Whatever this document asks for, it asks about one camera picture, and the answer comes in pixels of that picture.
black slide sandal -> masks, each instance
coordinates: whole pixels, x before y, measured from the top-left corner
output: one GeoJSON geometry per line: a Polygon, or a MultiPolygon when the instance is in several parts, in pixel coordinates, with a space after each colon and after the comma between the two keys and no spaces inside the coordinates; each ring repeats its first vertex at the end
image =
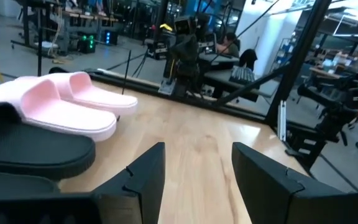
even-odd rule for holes
{"type": "Polygon", "coordinates": [[[159,142],[92,192],[0,199],[0,224],[156,224],[164,184],[159,142]]]}
{"type": "Polygon", "coordinates": [[[24,124],[12,105],[0,103],[0,172],[60,180],[84,172],[95,155],[92,139],[24,124]]]}
{"type": "Polygon", "coordinates": [[[0,199],[59,193],[56,183],[43,177],[0,172],[0,199]]]}

concrete floor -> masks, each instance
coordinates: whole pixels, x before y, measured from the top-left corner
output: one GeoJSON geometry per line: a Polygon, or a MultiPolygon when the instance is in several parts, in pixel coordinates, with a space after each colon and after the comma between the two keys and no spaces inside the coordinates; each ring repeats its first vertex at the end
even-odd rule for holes
{"type": "MultiPolygon", "coordinates": [[[[18,32],[22,32],[17,28],[12,28],[12,25],[19,25],[15,19],[8,19],[0,17],[0,71],[5,73],[4,81],[9,81],[15,77],[25,75],[37,75],[37,57],[33,50],[25,49],[16,46],[11,49],[11,39],[21,40],[18,32]]],[[[132,75],[140,62],[142,55],[146,48],[141,46],[138,42],[129,40],[123,37],[119,38],[119,45],[114,47],[107,47],[98,45],[95,54],[75,55],[73,60],[63,65],[53,64],[50,59],[42,59],[42,71],[46,74],[51,67],[61,66],[69,71],[77,71],[85,68],[111,68],[114,72],[125,73],[126,63],[129,49],[132,50],[128,75],[132,75]]],[[[139,74],[138,78],[145,79],[152,82],[159,83],[163,73],[164,61],[156,61],[150,58],[146,59],[145,65],[139,74]]],[[[273,93],[278,83],[276,81],[269,81],[261,86],[264,92],[273,93]]],[[[269,109],[269,102],[271,99],[264,99],[259,97],[256,103],[241,100],[240,104],[247,105],[253,109],[266,113],[269,109]]],[[[287,118],[298,123],[315,126],[319,121],[317,119],[317,111],[315,110],[316,103],[303,98],[299,104],[292,100],[287,101],[287,118]]],[[[347,133],[349,145],[344,146],[342,142],[338,144],[329,143],[323,150],[323,156],[331,163],[335,169],[341,172],[345,178],[351,181],[358,188],[358,149],[354,146],[358,137],[358,124],[347,133]]],[[[349,192],[354,189],[347,184],[344,179],[335,172],[335,170],[328,165],[328,163],[319,158],[312,168],[312,173],[322,182],[332,185],[338,189],[349,192]]]]}

light wood surface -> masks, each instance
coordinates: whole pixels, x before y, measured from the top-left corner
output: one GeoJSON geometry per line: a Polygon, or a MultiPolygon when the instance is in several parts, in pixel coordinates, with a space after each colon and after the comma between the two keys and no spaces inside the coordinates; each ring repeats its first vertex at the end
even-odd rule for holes
{"type": "MultiPolygon", "coordinates": [[[[95,83],[120,93],[121,89],[95,83]]],[[[166,145],[166,175],[159,223],[251,223],[231,164],[235,141],[304,172],[263,124],[163,100],[134,91],[136,114],[123,116],[117,131],[96,145],[96,160],[85,173],[63,180],[64,192],[86,192],[109,180],[156,142],[166,145]]]]}

window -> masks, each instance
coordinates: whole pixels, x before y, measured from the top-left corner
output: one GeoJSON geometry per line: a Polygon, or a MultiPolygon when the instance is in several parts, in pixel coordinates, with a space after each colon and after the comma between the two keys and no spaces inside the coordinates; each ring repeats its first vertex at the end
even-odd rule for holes
{"type": "Polygon", "coordinates": [[[323,48],[342,50],[343,52],[350,52],[354,44],[355,44],[354,41],[342,39],[339,37],[333,37],[329,35],[327,36],[327,39],[324,41],[323,48]]]}

metal pole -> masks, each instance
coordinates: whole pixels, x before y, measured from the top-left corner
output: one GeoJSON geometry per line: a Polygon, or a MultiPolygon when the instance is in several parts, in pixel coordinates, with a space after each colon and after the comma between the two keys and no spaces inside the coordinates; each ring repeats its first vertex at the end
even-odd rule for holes
{"type": "Polygon", "coordinates": [[[336,29],[335,29],[335,31],[334,31],[334,33],[333,33],[333,35],[335,35],[335,34],[336,34],[336,32],[337,32],[337,31],[338,31],[338,29],[339,29],[339,26],[342,24],[343,17],[345,17],[345,15],[342,15],[342,18],[341,18],[341,20],[338,22],[338,26],[336,26],[336,29]]]}
{"type": "Polygon", "coordinates": [[[314,2],[308,21],[293,51],[293,55],[296,57],[292,57],[288,65],[291,69],[284,71],[284,76],[277,88],[277,93],[266,114],[265,121],[267,124],[271,126],[277,125],[278,106],[282,100],[287,100],[330,4],[331,0],[316,0],[314,2]]]}
{"type": "Polygon", "coordinates": [[[27,1],[23,1],[23,35],[24,35],[24,44],[28,46],[30,44],[30,34],[29,34],[29,7],[27,1]]]}
{"type": "Polygon", "coordinates": [[[157,23],[154,31],[154,44],[157,44],[160,39],[161,28],[160,25],[164,23],[165,15],[167,14],[168,0],[161,0],[160,9],[158,10],[157,23]]]}
{"type": "Polygon", "coordinates": [[[132,50],[129,50],[128,60],[127,60],[127,67],[126,67],[126,69],[125,69],[124,83],[122,84],[122,92],[121,92],[122,95],[124,94],[125,87],[126,87],[126,84],[127,84],[129,62],[131,61],[131,53],[132,53],[132,50]]]}
{"type": "Polygon", "coordinates": [[[351,51],[349,52],[349,55],[352,55],[356,51],[357,46],[358,46],[358,42],[354,42],[351,51]]]}
{"type": "Polygon", "coordinates": [[[42,23],[41,23],[41,13],[42,10],[41,9],[37,9],[37,13],[38,13],[38,63],[37,63],[37,76],[40,77],[42,75],[42,23]]]}
{"type": "Polygon", "coordinates": [[[287,110],[286,101],[281,101],[278,109],[277,136],[281,141],[287,139],[287,110]]]}
{"type": "Polygon", "coordinates": [[[132,19],[131,38],[134,38],[134,34],[135,34],[138,8],[139,8],[139,0],[136,1],[136,6],[135,6],[135,10],[134,10],[134,18],[132,19]]]}
{"type": "Polygon", "coordinates": [[[230,5],[229,5],[229,13],[227,14],[226,24],[225,24],[225,26],[226,26],[226,32],[227,32],[227,25],[229,24],[229,19],[230,19],[231,11],[232,11],[232,5],[230,4],[230,5]]]}

